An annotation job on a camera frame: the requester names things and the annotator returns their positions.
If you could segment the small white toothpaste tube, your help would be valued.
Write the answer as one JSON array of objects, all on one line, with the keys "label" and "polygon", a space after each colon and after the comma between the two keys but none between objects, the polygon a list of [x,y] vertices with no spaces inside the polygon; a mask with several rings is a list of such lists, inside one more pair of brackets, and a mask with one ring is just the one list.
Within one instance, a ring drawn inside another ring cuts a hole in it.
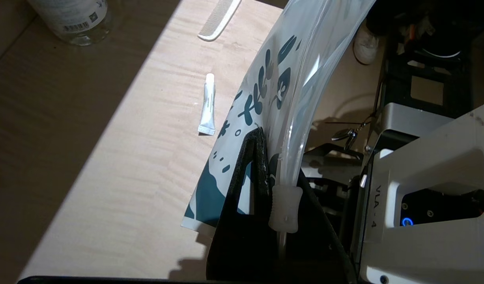
[{"label": "small white toothpaste tube", "polygon": [[214,123],[214,101],[215,101],[215,76],[212,73],[206,75],[204,83],[204,100],[202,115],[197,131],[200,134],[213,136],[215,134]]}]

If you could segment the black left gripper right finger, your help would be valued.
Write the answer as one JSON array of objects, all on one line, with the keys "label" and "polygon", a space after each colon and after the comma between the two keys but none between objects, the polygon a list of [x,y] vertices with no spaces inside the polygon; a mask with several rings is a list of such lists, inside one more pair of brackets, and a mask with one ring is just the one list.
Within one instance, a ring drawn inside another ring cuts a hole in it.
[{"label": "black left gripper right finger", "polygon": [[297,282],[355,282],[357,273],[342,243],[341,213],[347,198],[337,196],[346,187],[327,180],[325,189],[315,189],[303,172],[297,184],[278,185],[278,154],[269,160],[272,211],[269,226],[287,234],[280,246],[286,279]]}]

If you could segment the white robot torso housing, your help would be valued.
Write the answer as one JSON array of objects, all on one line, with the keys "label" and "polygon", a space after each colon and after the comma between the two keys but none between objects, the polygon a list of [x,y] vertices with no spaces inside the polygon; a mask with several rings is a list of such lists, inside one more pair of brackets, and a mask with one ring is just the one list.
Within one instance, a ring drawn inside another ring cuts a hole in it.
[{"label": "white robot torso housing", "polygon": [[360,277],[382,284],[484,284],[484,213],[400,226],[406,194],[484,189],[484,105],[374,156]]}]

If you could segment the white shoe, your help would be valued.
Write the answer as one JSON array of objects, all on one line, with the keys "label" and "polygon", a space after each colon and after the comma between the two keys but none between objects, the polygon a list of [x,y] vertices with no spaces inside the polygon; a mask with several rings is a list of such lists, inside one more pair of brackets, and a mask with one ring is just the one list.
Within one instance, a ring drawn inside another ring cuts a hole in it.
[{"label": "white shoe", "polygon": [[361,65],[374,63],[378,49],[379,40],[384,37],[386,30],[376,24],[364,21],[359,27],[353,42],[353,54]]}]

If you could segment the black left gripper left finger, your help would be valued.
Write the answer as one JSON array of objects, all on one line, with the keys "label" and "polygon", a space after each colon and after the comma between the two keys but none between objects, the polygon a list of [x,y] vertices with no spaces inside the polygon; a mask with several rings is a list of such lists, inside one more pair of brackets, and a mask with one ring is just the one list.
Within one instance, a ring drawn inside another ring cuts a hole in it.
[{"label": "black left gripper left finger", "polygon": [[[247,165],[253,178],[254,214],[238,212]],[[207,279],[274,279],[277,236],[269,228],[266,140],[262,128],[244,137],[206,261]]]}]

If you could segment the small clear water bottle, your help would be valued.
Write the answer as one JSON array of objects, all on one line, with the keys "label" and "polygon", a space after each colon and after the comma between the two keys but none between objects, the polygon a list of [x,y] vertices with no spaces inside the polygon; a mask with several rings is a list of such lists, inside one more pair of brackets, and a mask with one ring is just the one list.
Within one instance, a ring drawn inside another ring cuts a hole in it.
[{"label": "small clear water bottle", "polygon": [[98,43],[110,32],[106,0],[27,0],[47,27],[71,45]]}]

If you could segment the white bag with horse print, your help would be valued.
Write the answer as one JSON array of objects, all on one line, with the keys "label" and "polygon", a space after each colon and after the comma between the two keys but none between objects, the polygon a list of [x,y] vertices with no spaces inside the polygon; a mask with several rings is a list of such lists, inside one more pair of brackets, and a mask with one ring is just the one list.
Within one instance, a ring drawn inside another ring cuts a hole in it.
[{"label": "white bag with horse print", "polygon": [[317,104],[376,0],[290,0],[237,91],[181,226],[213,235],[242,142],[262,130],[269,186],[293,187]]}]

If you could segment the white plastic comb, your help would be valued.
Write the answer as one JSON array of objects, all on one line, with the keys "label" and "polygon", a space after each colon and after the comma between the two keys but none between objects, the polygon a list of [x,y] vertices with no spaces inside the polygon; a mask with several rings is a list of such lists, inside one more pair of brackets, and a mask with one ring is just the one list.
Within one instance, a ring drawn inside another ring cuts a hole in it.
[{"label": "white plastic comb", "polygon": [[227,27],[242,0],[219,0],[197,37],[206,42],[216,40]]}]

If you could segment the black robot base chassis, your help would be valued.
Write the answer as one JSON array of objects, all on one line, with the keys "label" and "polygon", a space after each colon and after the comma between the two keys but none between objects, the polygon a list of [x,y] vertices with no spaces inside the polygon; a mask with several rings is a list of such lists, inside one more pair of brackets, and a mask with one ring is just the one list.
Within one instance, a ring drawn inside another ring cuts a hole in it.
[{"label": "black robot base chassis", "polygon": [[325,189],[345,186],[342,243],[358,236],[359,188],[372,172],[376,153],[396,150],[484,104],[483,58],[475,43],[484,36],[484,0],[376,0],[365,21],[384,27],[374,63],[361,65],[353,42],[320,100],[335,112],[314,120],[303,173]]}]

